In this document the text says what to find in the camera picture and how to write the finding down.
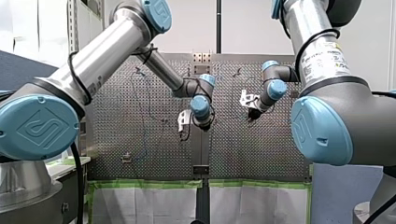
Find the black cable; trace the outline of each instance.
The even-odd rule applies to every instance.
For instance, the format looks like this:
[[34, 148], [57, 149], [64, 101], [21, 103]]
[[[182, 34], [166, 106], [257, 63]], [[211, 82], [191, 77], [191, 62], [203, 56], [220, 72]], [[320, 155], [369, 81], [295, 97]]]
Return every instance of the black cable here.
[[314, 41], [316, 40], [317, 37], [324, 35], [326, 33], [336, 33], [337, 34], [337, 39], [340, 37], [340, 31], [336, 30], [336, 29], [326, 29], [326, 30], [322, 30], [317, 34], [312, 35], [311, 37], [309, 37], [309, 39], [303, 43], [303, 45], [300, 47], [300, 50], [297, 53], [297, 57], [296, 57], [296, 63], [295, 63], [295, 71], [296, 71], [296, 75], [297, 77], [300, 77], [300, 60], [303, 57], [304, 51], [306, 50], [306, 48], [308, 48], [308, 46]]
[[146, 55], [148, 53], [148, 56], [146, 57], [145, 61], [143, 61], [143, 64], [146, 64], [146, 62], [149, 60], [151, 57], [152, 51], [157, 50], [158, 48], [154, 48], [154, 45], [151, 44], [151, 47], [146, 50], [145, 52], [134, 52], [131, 55], [132, 56], [138, 56], [138, 55]]
[[393, 92], [386, 92], [386, 91], [373, 91], [373, 95], [379, 95], [379, 96], [388, 96], [390, 98], [395, 98], [396, 99], [396, 93]]
[[134, 83], [131, 80], [131, 84], [132, 84], [132, 91], [134, 92], [134, 96], [136, 97], [136, 101], [137, 104], [139, 106], [139, 110], [140, 110], [140, 117], [142, 119], [142, 123], [143, 123], [143, 156], [138, 156], [136, 158], [134, 158], [135, 161], [139, 161], [144, 159], [147, 155], [148, 155], [148, 149], [147, 149], [147, 131], [146, 131], [146, 122], [145, 122], [145, 117], [143, 115], [143, 106], [139, 101], [139, 97], [137, 96], [137, 92], [136, 89], [134, 87]]
[[385, 202], [381, 207], [379, 207], [363, 224], [372, 224], [376, 218], [387, 211], [391, 206], [396, 203], [396, 195], [391, 197], [387, 202]]
[[144, 74], [144, 73], [142, 73], [142, 72], [140, 71], [140, 68], [136, 67], [136, 69], [137, 69], [136, 73], [139, 74], [139, 75], [141, 75], [141, 76], [143, 77], [143, 79], [145, 79], [145, 81], [146, 81], [146, 91], [147, 91], [147, 93], [148, 93], [148, 116], [149, 116], [151, 119], [154, 119], [154, 120], [157, 120], [157, 121], [161, 121], [161, 122], [166, 122], [166, 121], [168, 121], [167, 118], [157, 119], [157, 118], [155, 118], [155, 117], [151, 114], [151, 93], [150, 93], [150, 91], [149, 91], [149, 90], [151, 89], [151, 84], [149, 83], [149, 80], [147, 79], [147, 75]]
[[82, 83], [81, 79], [79, 79], [79, 77], [76, 75], [73, 66], [73, 56], [75, 56], [77, 53], [78, 51], [74, 51], [69, 54], [69, 57], [67, 59], [67, 64], [69, 65], [70, 74], [72, 75], [73, 79], [77, 82], [79, 87], [84, 91], [85, 95], [87, 96], [88, 101], [85, 103], [85, 105], [89, 105], [92, 102], [92, 96], [90, 92], [87, 90], [87, 88], [84, 86], [84, 84]]
[[187, 142], [187, 141], [189, 140], [189, 138], [190, 138], [192, 112], [190, 113], [190, 118], [189, 118], [189, 120], [190, 120], [190, 125], [189, 125], [189, 131], [188, 131], [187, 137], [186, 137], [186, 138], [182, 138], [182, 135], [180, 134], [180, 142]]
[[84, 215], [84, 175], [82, 173], [82, 165], [79, 159], [79, 153], [76, 143], [71, 146], [73, 157], [76, 164], [77, 180], [78, 180], [78, 214], [77, 214], [77, 224], [82, 224]]
[[283, 31], [285, 31], [286, 36], [290, 39], [290, 34], [285, 23], [285, 0], [282, 0], [280, 4], [280, 23], [282, 24]]
[[5, 101], [8, 97], [10, 97], [14, 93], [15, 91], [6, 91], [0, 93], [0, 102]]

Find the green tape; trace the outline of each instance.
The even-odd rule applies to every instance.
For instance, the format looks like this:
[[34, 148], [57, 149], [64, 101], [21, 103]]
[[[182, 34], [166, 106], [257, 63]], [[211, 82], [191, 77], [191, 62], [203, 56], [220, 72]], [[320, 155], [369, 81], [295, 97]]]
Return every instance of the green tape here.
[[262, 187], [272, 189], [309, 189], [309, 183], [293, 183], [293, 182], [277, 182], [277, 181], [263, 181], [263, 180], [209, 180], [209, 186], [215, 188], [229, 188], [229, 187]]
[[93, 214], [93, 195], [95, 193], [95, 186], [89, 185], [88, 186], [88, 223], [92, 224], [92, 214]]
[[202, 181], [153, 181], [118, 179], [111, 181], [90, 181], [90, 186], [96, 189], [198, 189]]
[[308, 202], [306, 203], [306, 224], [311, 224], [312, 184], [308, 188]]
[[117, 179], [89, 181], [88, 215], [89, 224], [92, 224], [93, 196], [97, 189], [199, 189], [202, 180], [194, 181], [154, 181], [141, 179]]
[[309, 165], [309, 175], [313, 176], [314, 175], [314, 164]]
[[[209, 180], [209, 186], [214, 188], [240, 188], [240, 187], [258, 187], [274, 189], [307, 189], [307, 206], [306, 206], [306, 224], [311, 223], [311, 200], [312, 184], [311, 183], [293, 183], [261, 180]], [[96, 189], [198, 189], [202, 187], [202, 181], [153, 181], [141, 179], [118, 179], [118, 180], [101, 180], [89, 182], [88, 206], [89, 206], [89, 224], [92, 224], [93, 212], [93, 195]]]

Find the metal frame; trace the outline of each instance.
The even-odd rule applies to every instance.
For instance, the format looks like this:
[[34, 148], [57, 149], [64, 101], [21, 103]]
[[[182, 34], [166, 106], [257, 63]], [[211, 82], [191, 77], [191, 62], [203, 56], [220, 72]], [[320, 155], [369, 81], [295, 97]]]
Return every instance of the metal frame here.
[[77, 0], [67, 1], [67, 18], [68, 18], [68, 36], [69, 36], [69, 51], [78, 51], [78, 8]]

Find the pegboard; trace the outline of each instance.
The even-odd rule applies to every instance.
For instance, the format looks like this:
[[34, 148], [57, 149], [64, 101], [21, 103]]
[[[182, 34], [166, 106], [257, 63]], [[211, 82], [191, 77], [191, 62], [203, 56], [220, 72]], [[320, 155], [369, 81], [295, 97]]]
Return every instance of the pegboard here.
[[[164, 57], [183, 77], [196, 64], [190, 54]], [[261, 66], [270, 59], [287, 63], [292, 56], [211, 55], [217, 79], [216, 120], [208, 139], [211, 178], [306, 181], [309, 177], [308, 162], [291, 138], [290, 93], [253, 123], [246, 122], [248, 111], [239, 105], [242, 89], [260, 93]], [[298, 84], [289, 86], [300, 89]], [[87, 111], [87, 149], [93, 157], [89, 178], [193, 179], [190, 141], [197, 136], [180, 143], [177, 132], [177, 116], [189, 102], [172, 98], [147, 67], [128, 59]], [[121, 162], [126, 153], [131, 154], [131, 163]]]

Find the light blue joint cap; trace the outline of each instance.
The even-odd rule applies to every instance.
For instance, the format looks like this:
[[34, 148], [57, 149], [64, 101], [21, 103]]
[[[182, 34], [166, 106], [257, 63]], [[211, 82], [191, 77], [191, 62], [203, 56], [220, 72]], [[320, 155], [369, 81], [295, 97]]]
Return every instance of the light blue joint cap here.
[[281, 7], [280, 0], [273, 0], [272, 1], [272, 8], [271, 8], [271, 18], [274, 20], [279, 20], [280, 18], [280, 7]]
[[280, 100], [288, 91], [288, 85], [280, 79], [276, 79], [270, 82], [268, 85], [267, 93], [268, 96], [274, 101]]
[[205, 80], [207, 83], [215, 87], [216, 85], [216, 78], [214, 76], [211, 76], [209, 74], [203, 74], [199, 76], [200, 79]]
[[191, 102], [191, 111], [192, 114], [198, 120], [205, 120], [210, 116], [210, 104], [207, 101], [206, 97], [202, 95], [195, 96]]
[[78, 116], [64, 100], [29, 95], [0, 107], [0, 154], [40, 161], [61, 154], [75, 141]]
[[312, 96], [297, 100], [291, 121], [294, 143], [309, 160], [331, 165], [350, 163], [353, 145], [347, 126], [324, 101]]
[[262, 72], [265, 71], [267, 68], [274, 66], [274, 65], [279, 65], [279, 62], [277, 61], [267, 61], [262, 64]]
[[172, 14], [166, 0], [142, 0], [142, 6], [156, 31], [164, 34], [171, 28]]

